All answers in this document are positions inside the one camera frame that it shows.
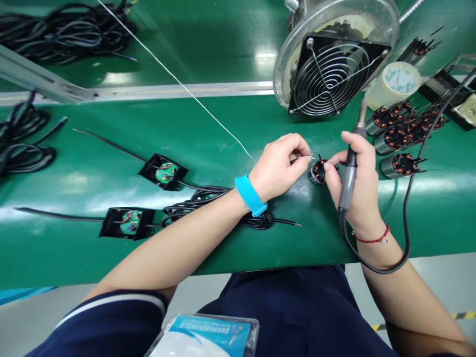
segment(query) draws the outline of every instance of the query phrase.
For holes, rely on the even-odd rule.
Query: fan grille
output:
[[[373,62],[354,43],[333,43],[317,54],[312,50],[295,78],[294,111],[312,116],[338,114],[367,81]]]

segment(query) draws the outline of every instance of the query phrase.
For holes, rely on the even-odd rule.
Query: person's left hand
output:
[[[264,147],[248,178],[261,201],[267,202],[285,193],[306,172],[310,161],[311,149],[302,136],[287,134]]]

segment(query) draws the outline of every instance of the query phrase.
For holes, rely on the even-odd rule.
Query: red string bracelet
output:
[[[385,233],[383,234],[383,236],[381,236],[379,239],[376,239],[376,240],[363,240],[363,239],[359,239],[357,238],[356,234],[354,232],[352,232],[352,236],[359,242],[361,243],[386,243],[388,242],[388,240],[384,239],[385,236],[390,232],[390,227],[388,225],[385,225],[385,227],[387,227],[387,229],[385,230]]]

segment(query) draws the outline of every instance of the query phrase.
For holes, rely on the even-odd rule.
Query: navy blue sleeve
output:
[[[144,356],[161,330],[167,299],[118,290],[89,299],[59,322],[27,356]]]

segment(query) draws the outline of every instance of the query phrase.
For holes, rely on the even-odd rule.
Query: hand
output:
[[[311,161],[311,149],[299,134],[287,134],[264,147],[248,178],[263,202],[285,193]],[[303,156],[292,165],[296,157]]]
[[[383,225],[378,210],[378,173],[375,170],[375,148],[358,134],[343,131],[341,137],[357,153],[356,182],[347,220],[357,236],[372,237],[373,231],[381,230]],[[324,164],[327,187],[336,208],[341,196],[342,182],[334,166],[344,163],[346,159],[347,150],[344,150],[335,154]]]

